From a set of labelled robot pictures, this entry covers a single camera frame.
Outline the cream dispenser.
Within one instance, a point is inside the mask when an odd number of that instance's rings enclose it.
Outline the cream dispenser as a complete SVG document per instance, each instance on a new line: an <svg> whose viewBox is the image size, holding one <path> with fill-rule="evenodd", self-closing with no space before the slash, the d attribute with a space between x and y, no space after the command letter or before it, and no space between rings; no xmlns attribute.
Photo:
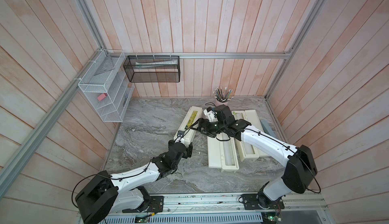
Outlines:
<svg viewBox="0 0 389 224"><path fill-rule="evenodd" d="M221 172L237 172L239 167L236 145L233 139L219 143Z"/></svg>
<svg viewBox="0 0 389 224"><path fill-rule="evenodd" d="M189 111L186 113L180 127L178 130L185 131L185 134L183 137L178 137L177 132L174 136L175 142L181 142L188 146L190 143L193 142L195 131L190 129L190 126L194 124L199 118L202 117L203 110L201 107L192 106Z"/></svg>

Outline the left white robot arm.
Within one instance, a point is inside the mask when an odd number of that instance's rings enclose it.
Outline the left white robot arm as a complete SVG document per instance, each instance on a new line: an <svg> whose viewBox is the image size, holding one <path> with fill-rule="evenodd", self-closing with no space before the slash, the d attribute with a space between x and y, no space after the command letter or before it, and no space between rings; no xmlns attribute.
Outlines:
<svg viewBox="0 0 389 224"><path fill-rule="evenodd" d="M98 224L115 211L147 210L151 198L143 185L175 173L180 160L191 157L193 144L171 140L168 148L167 152L152 158L142 167L117 174L108 174L106 170L93 174L72 198L83 223Z"/></svg>

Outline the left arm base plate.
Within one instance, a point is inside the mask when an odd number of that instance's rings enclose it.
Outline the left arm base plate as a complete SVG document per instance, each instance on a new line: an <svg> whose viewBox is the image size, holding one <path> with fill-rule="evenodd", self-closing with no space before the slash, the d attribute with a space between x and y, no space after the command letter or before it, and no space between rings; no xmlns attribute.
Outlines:
<svg viewBox="0 0 389 224"><path fill-rule="evenodd" d="M151 196L136 209L124 209L122 213L159 213L163 211L164 196Z"/></svg>

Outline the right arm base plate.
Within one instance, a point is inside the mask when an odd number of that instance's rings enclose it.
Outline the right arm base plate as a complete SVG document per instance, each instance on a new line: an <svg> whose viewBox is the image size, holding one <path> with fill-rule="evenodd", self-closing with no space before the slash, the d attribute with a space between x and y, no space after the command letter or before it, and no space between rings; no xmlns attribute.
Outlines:
<svg viewBox="0 0 389 224"><path fill-rule="evenodd" d="M245 210L282 210L285 208L282 198L272 201L259 194L243 194L238 201L244 205Z"/></svg>

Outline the thick plastic wrap roll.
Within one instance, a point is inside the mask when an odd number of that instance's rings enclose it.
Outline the thick plastic wrap roll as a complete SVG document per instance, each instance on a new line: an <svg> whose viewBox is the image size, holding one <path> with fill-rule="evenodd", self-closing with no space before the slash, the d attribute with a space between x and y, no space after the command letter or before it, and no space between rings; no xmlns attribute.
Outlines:
<svg viewBox="0 0 389 224"><path fill-rule="evenodd" d="M226 166L236 166L233 144L231 141L223 142L224 161Z"/></svg>

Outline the cream dispenser lid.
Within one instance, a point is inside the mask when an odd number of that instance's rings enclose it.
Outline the cream dispenser lid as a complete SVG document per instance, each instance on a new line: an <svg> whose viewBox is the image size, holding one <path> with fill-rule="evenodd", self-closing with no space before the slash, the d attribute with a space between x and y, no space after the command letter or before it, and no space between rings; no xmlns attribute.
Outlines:
<svg viewBox="0 0 389 224"><path fill-rule="evenodd" d="M245 110L245 117L244 119L248 122L251 123L252 126L257 128L259 131L263 131L261 122L259 120L258 114L256 110L251 109L251 110Z"/></svg>
<svg viewBox="0 0 389 224"><path fill-rule="evenodd" d="M221 169L220 144L216 138L207 137L208 166L209 168Z"/></svg>

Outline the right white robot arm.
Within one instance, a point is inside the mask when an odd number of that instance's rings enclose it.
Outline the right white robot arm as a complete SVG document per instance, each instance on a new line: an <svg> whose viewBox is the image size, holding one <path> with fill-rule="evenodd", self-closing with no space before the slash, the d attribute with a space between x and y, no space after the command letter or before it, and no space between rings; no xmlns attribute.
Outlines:
<svg viewBox="0 0 389 224"><path fill-rule="evenodd" d="M224 133L228 139L250 144L278 161L285 171L268 182L255 195L242 195L244 202L261 209L270 209L291 192L303 194L318 173L312 151L302 145L296 147L280 141L256 128L244 119L236 119L226 105L208 107L205 118L198 119L191 129L211 138Z"/></svg>

